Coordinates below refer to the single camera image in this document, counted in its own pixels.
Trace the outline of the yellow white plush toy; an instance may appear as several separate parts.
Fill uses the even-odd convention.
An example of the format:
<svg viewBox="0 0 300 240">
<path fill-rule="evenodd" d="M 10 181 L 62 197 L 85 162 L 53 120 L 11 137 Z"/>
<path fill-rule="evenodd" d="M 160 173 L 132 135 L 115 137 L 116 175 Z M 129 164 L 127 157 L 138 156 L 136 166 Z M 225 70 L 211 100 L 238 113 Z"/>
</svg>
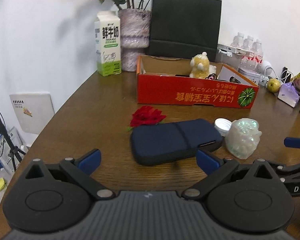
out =
<svg viewBox="0 0 300 240">
<path fill-rule="evenodd" d="M 214 79 L 216 77 L 217 67 L 210 64 L 207 52 L 194 56 L 190 61 L 190 66 L 192 68 L 191 78 Z"/>
</svg>

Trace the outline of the iridescent plastic wrapped bundle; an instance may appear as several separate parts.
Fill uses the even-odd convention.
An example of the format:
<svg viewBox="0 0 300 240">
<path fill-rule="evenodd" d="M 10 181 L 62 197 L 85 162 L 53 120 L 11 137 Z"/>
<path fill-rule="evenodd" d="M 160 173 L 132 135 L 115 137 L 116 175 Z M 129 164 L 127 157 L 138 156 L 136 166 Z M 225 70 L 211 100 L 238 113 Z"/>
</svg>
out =
<svg viewBox="0 0 300 240">
<path fill-rule="evenodd" d="M 256 150 L 262 132 L 254 119 L 241 118 L 232 122 L 225 136 L 228 151 L 239 159 L 247 159 Z"/>
</svg>

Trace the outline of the purple gift bag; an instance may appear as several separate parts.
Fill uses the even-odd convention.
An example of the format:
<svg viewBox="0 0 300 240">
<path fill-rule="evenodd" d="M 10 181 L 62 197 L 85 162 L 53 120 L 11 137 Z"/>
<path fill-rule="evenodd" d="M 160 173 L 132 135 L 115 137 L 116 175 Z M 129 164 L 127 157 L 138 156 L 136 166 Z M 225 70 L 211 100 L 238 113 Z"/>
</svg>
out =
<svg viewBox="0 0 300 240">
<path fill-rule="evenodd" d="M 293 83 L 289 82 L 281 85 L 277 98 L 294 108 L 300 100 L 300 95 Z"/>
</svg>

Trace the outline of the black tripod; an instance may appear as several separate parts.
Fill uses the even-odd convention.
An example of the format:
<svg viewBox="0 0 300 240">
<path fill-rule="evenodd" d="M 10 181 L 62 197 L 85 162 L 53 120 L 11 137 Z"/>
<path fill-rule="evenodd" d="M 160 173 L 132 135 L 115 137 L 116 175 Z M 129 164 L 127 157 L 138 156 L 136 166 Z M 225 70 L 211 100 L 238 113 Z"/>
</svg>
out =
<svg viewBox="0 0 300 240">
<path fill-rule="evenodd" d="M 4 123 L 2 122 L 1 118 L 0 118 L 0 134 L 4 137 L 3 141 L 7 142 L 10 151 L 8 156 L 11 158 L 12 161 L 12 165 L 13 165 L 13 170 L 14 172 L 17 170 L 17 166 L 15 163 L 15 159 L 17 159 L 17 161 L 19 161 L 19 163 L 21 163 L 22 158 L 21 158 L 21 154 L 22 155 L 26 155 L 26 153 L 24 151 L 22 151 L 18 146 L 15 146 L 7 132 L 7 129 L 4 125 Z"/>
</svg>

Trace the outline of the small white tin box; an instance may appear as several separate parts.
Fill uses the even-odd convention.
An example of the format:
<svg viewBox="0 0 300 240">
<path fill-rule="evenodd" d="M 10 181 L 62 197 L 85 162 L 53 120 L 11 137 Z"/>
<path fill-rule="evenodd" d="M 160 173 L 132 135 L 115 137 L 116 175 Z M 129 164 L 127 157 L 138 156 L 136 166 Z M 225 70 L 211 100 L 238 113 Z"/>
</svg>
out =
<svg viewBox="0 0 300 240">
<path fill-rule="evenodd" d="M 261 74 L 255 72 L 254 70 L 247 69 L 247 68 L 239 68 L 238 72 L 245 76 L 247 79 L 258 85 L 260 79 L 261 79 Z"/>
</svg>

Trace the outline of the red fabric rose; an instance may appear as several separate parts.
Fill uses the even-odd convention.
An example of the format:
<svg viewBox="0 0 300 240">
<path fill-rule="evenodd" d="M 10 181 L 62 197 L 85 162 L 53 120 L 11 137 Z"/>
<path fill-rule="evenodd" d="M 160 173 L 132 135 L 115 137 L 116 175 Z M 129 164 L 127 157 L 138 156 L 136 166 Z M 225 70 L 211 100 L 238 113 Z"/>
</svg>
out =
<svg viewBox="0 0 300 240">
<path fill-rule="evenodd" d="M 162 111 L 149 105 L 138 108 L 133 114 L 127 131 L 142 126 L 142 125 L 156 125 L 164 121 L 166 115 Z"/>
</svg>

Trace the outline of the water bottle middle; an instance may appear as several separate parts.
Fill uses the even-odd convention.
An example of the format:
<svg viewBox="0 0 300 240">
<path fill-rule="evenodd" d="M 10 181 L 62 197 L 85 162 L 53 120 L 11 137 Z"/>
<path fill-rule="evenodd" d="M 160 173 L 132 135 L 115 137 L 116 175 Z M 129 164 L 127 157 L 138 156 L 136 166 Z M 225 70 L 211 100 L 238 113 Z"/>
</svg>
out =
<svg viewBox="0 0 300 240">
<path fill-rule="evenodd" d="M 247 38 L 244 39 L 243 41 L 243 45 L 241 46 L 242 49 L 244 50 L 247 50 L 247 51 L 250 51 L 251 52 L 251 49 L 253 47 L 253 40 L 254 38 L 252 36 L 247 36 Z M 249 57 L 250 53 L 246 53 L 243 57 L 242 57 L 242 60 L 241 60 L 241 66 L 242 67 L 246 67 L 247 66 L 247 63 L 250 59 Z"/>
</svg>

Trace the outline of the water bottle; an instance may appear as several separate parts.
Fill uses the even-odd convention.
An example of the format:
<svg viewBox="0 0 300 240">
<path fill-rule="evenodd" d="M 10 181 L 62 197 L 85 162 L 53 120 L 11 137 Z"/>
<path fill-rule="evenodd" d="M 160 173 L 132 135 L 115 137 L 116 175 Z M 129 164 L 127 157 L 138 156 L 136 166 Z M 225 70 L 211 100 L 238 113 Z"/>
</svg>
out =
<svg viewBox="0 0 300 240">
<path fill-rule="evenodd" d="M 238 32 L 237 35 L 234 37 L 231 46 L 234 48 L 241 48 L 244 43 L 244 34 Z"/>
<path fill-rule="evenodd" d="M 244 39 L 243 41 L 243 45 L 241 46 L 242 49 L 244 50 L 247 50 L 247 51 L 250 51 L 251 52 L 251 49 L 253 47 L 253 40 L 254 38 L 252 36 L 247 36 L 247 38 Z M 242 57 L 242 60 L 241 60 L 241 66 L 242 67 L 246 67 L 247 66 L 247 63 L 250 59 L 249 57 L 250 53 L 246 53 L 243 57 Z"/>
<path fill-rule="evenodd" d="M 257 39 L 252 46 L 253 57 L 253 67 L 258 67 L 263 61 L 263 49 L 261 40 Z"/>
</svg>

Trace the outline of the orange cardboard box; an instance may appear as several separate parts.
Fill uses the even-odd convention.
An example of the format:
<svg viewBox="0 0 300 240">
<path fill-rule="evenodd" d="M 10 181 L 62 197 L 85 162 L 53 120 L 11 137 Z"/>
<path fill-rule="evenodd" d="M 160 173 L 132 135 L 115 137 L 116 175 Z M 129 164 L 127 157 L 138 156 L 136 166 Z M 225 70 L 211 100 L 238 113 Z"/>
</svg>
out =
<svg viewBox="0 0 300 240">
<path fill-rule="evenodd" d="M 162 105 L 212 105 L 250 109 L 259 87 L 226 64 L 213 63 L 221 80 L 189 77 L 190 60 L 141 55 L 137 63 L 137 102 Z"/>
</svg>

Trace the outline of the clear plastic food container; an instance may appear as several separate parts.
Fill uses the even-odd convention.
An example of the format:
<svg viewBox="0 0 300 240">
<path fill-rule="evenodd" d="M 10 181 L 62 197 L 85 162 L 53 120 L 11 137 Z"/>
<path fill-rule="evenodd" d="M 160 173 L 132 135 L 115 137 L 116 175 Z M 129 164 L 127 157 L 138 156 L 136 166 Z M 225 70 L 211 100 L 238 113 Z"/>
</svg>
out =
<svg viewBox="0 0 300 240">
<path fill-rule="evenodd" d="M 232 53 L 230 51 L 224 51 L 221 49 L 217 49 L 216 53 L 216 62 L 223 63 L 231 68 L 238 69 L 241 65 L 243 56 Z"/>
</svg>

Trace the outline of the flat white red box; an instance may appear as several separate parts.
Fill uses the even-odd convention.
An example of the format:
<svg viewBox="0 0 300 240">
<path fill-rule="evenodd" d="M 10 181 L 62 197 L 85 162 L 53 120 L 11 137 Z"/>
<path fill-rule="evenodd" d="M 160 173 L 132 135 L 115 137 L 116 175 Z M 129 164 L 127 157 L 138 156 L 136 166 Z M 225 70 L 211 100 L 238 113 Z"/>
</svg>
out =
<svg viewBox="0 0 300 240">
<path fill-rule="evenodd" d="M 242 55 L 242 56 L 253 56 L 254 52 L 250 51 L 250 50 L 245 50 L 242 48 L 236 48 L 236 47 L 232 47 L 232 46 L 228 46 L 228 45 L 224 45 L 224 44 L 218 44 L 217 48 L 223 51 L 227 51 L 227 52 L 231 52 L 237 55 Z"/>
</svg>

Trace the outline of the water bottle left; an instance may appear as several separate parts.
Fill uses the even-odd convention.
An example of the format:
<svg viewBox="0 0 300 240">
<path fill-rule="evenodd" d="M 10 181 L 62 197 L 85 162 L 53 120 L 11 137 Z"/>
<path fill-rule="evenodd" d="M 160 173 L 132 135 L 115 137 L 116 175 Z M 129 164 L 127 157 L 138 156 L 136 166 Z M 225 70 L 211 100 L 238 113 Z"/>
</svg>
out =
<svg viewBox="0 0 300 240">
<path fill-rule="evenodd" d="M 244 43 L 244 34 L 238 32 L 237 35 L 234 37 L 231 46 L 234 48 L 241 48 Z"/>
</svg>

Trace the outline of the white green milk carton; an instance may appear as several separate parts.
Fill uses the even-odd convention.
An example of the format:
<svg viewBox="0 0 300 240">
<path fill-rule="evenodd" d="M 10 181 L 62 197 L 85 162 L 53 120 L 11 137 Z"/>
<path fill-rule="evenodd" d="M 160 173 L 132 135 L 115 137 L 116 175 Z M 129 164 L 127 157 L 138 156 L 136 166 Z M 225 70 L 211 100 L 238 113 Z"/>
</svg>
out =
<svg viewBox="0 0 300 240">
<path fill-rule="evenodd" d="M 121 73 L 120 18 L 114 11 L 97 13 L 94 23 L 96 65 L 102 76 Z"/>
</svg>

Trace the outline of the black paper bag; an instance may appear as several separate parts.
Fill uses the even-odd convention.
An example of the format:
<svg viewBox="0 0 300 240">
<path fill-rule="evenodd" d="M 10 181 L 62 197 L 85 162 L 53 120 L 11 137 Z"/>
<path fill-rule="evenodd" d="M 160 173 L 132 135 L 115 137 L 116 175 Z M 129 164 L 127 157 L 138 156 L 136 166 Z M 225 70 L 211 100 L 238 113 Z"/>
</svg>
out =
<svg viewBox="0 0 300 240">
<path fill-rule="evenodd" d="M 215 61 L 221 0 L 152 0 L 146 55 L 191 59 L 206 52 Z"/>
</svg>

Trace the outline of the purple textured vase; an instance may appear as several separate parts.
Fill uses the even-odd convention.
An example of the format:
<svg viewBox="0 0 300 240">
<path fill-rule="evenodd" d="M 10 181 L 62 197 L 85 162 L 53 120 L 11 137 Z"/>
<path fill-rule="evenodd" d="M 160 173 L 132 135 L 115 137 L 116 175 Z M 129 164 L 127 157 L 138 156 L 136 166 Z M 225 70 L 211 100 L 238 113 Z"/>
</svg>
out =
<svg viewBox="0 0 300 240">
<path fill-rule="evenodd" d="M 118 11 L 121 24 L 121 68 L 135 72 L 137 59 L 149 46 L 151 12 L 143 9 Z"/>
</svg>

